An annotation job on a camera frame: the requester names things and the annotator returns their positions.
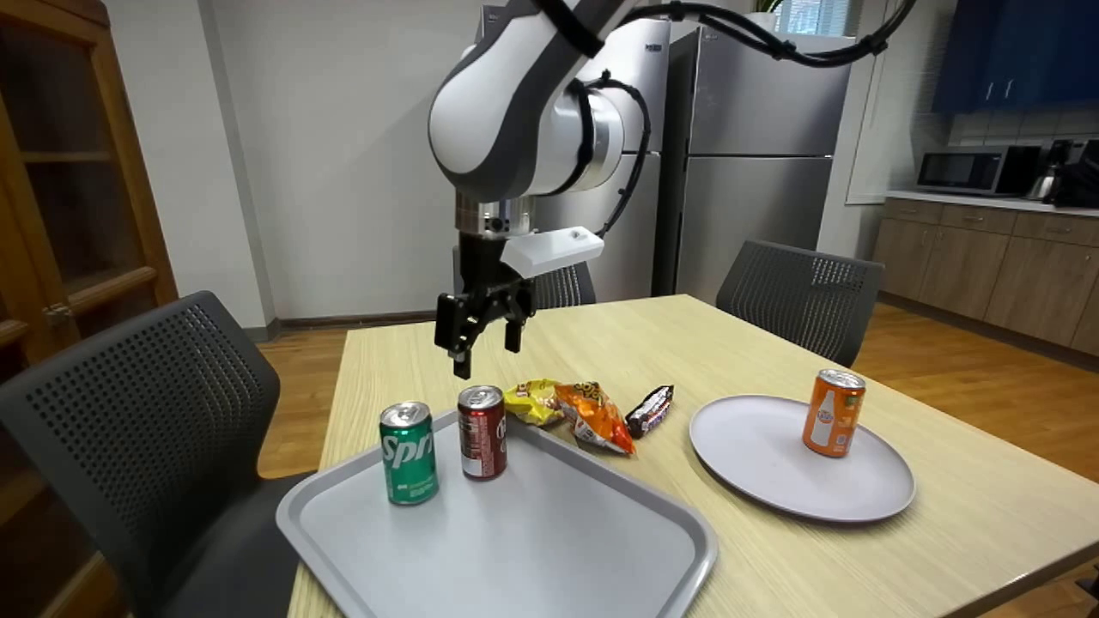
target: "wooden table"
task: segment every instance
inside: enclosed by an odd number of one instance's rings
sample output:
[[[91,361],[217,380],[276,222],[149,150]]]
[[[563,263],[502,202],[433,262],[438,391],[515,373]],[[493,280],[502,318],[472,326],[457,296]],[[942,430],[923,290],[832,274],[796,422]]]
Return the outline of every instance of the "wooden table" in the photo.
[[[899,519],[801,520],[730,495],[698,463],[687,425],[701,406],[723,394],[807,399],[819,367],[827,361],[687,296],[539,313],[523,353],[502,345],[502,326],[472,351],[472,383],[599,380],[626,407],[654,383],[675,383],[674,414],[637,453],[605,463],[714,528],[720,555],[690,613],[975,613],[1099,555],[1099,484],[875,380],[861,425],[899,451],[920,488]],[[433,345],[428,322],[354,329],[323,468],[372,451],[385,406],[418,399],[446,413],[463,383]],[[291,613],[331,613],[305,571]]]

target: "white wall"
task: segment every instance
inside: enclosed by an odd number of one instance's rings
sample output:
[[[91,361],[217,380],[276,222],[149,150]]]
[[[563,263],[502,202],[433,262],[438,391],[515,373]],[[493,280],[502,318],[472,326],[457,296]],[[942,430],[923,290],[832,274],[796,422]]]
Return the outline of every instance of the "white wall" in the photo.
[[[960,113],[952,116],[952,146],[983,146],[983,145],[1040,145],[1052,140],[1096,140],[1099,138],[1099,105],[1068,105],[1068,108],[1034,108],[1034,113]]]
[[[199,0],[105,0],[178,290],[267,326]]]
[[[861,0],[859,34],[887,20],[897,0]],[[920,150],[945,145],[948,122],[929,116],[935,77],[954,0],[918,0],[887,55],[850,67],[843,119],[816,246],[867,253],[871,216],[890,190],[911,186]]]
[[[476,0],[206,3],[273,317],[422,313],[448,288],[452,190],[426,105]]]

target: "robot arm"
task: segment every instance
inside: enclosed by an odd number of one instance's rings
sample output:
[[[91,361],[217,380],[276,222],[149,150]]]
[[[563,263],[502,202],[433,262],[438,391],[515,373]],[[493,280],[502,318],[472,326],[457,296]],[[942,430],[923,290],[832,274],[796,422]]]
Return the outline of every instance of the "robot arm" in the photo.
[[[622,116],[597,91],[572,81],[599,36],[626,20],[687,14],[771,57],[801,66],[849,66],[887,50],[913,0],[861,40],[804,55],[734,11],[684,0],[508,0],[492,26],[446,76],[428,108],[428,146],[457,186],[461,280],[438,296],[437,345],[452,373],[469,373],[469,351],[492,318],[508,318],[508,351],[531,317],[526,278],[599,253],[590,231],[531,234],[526,194],[590,190],[611,179],[622,158]]]
[[[636,0],[571,3],[575,26],[599,36]],[[581,40],[558,34],[531,0],[502,11],[504,23],[461,57],[433,100],[428,145],[441,174],[472,202],[599,186],[622,155],[622,119],[611,103],[571,91],[584,66]],[[590,162],[575,162],[584,105]]]

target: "gray chair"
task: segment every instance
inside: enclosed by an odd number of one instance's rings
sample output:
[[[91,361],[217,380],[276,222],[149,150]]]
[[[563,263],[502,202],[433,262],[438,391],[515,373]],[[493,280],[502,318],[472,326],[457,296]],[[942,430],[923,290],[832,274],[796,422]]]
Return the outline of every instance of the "gray chair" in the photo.
[[[745,241],[717,310],[836,362],[853,362],[883,266],[871,262]]]
[[[276,373],[210,296],[149,310],[0,383],[0,422],[137,613],[286,613],[273,528],[298,479],[255,463]]]
[[[587,263],[572,263],[572,266],[531,278],[531,296],[535,296],[535,310],[590,305],[595,301],[595,280],[590,280]]]

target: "orange soda can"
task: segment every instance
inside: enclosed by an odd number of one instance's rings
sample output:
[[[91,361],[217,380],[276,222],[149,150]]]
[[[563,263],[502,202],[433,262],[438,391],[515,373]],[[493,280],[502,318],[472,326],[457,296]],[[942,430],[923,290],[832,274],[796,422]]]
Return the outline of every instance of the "orange soda can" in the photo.
[[[865,380],[843,367],[827,367],[812,380],[801,441],[819,455],[843,455],[859,425]]]

